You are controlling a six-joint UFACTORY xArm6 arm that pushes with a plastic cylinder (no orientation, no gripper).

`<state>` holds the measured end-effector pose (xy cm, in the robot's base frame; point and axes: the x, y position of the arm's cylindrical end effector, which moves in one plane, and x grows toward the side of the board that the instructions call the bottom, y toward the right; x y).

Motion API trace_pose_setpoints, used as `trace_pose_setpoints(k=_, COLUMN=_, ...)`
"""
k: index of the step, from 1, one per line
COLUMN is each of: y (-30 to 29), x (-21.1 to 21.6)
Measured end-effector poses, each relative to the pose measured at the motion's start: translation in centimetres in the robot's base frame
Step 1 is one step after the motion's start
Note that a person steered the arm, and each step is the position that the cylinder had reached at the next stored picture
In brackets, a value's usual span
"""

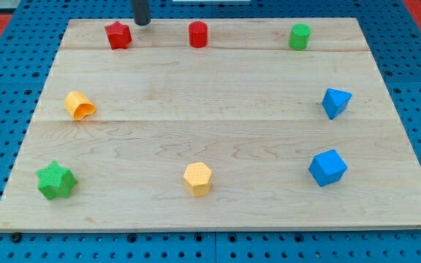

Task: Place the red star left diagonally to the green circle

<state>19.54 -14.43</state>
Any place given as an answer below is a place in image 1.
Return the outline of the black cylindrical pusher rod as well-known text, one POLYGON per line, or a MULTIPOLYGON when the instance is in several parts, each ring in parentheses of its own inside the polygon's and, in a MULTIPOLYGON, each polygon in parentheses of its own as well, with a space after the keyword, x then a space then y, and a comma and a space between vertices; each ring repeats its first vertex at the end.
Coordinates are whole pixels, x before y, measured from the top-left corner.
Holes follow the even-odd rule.
POLYGON ((134 23, 147 26, 151 22, 151 12, 148 0, 131 0, 134 23))

